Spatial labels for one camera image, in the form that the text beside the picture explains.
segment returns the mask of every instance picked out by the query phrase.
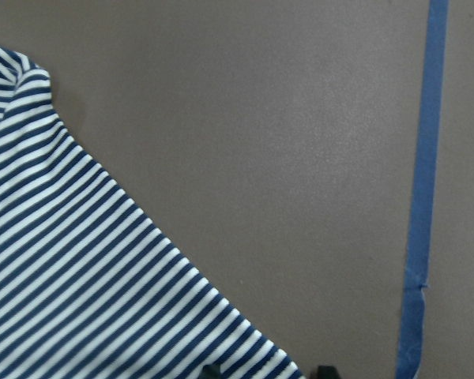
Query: black object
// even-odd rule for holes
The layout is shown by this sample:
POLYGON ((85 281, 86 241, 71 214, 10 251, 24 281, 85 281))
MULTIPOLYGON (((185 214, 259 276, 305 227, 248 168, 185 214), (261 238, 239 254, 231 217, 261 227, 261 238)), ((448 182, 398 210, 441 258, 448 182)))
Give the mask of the black object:
POLYGON ((220 365, 205 365, 202 367, 202 372, 198 376, 198 379, 220 379, 221 371, 220 365))
POLYGON ((317 379, 340 379, 339 373, 334 366, 319 366, 317 379))

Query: brown floor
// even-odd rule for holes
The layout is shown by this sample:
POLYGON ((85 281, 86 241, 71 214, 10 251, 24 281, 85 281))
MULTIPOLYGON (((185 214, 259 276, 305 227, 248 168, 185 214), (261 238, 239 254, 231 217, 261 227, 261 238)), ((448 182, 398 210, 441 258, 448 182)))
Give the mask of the brown floor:
MULTIPOLYGON (((393 377, 428 1, 0 2, 0 44, 308 374, 393 377)), ((452 1, 422 378, 474 378, 474 0, 452 1)))

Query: navy and white striped fabric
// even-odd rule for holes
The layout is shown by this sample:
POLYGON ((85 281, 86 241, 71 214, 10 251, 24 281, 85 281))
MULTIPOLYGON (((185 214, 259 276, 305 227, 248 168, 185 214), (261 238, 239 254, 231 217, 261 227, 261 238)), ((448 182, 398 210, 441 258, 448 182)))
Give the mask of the navy and white striped fabric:
POLYGON ((0 47, 0 378, 298 378, 69 135, 0 47))

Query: blue painter's tape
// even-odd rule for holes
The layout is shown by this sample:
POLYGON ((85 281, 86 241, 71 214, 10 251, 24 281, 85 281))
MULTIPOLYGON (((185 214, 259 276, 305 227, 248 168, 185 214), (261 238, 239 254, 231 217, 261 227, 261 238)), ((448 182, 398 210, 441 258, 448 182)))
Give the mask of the blue painter's tape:
POLYGON ((430 1, 396 379, 417 377, 423 347, 447 14, 448 0, 430 1))

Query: stripe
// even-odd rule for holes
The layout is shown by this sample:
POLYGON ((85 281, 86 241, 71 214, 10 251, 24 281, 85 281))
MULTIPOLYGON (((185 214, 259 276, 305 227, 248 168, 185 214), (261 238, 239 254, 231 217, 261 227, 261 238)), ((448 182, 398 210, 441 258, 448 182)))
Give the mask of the stripe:
POLYGON ((70 135, 0 47, 0 378, 302 377, 70 135))
POLYGON ((427 287, 428 277, 447 14, 448 0, 431 0, 409 220, 397 379, 417 377, 423 348, 423 289, 427 287))

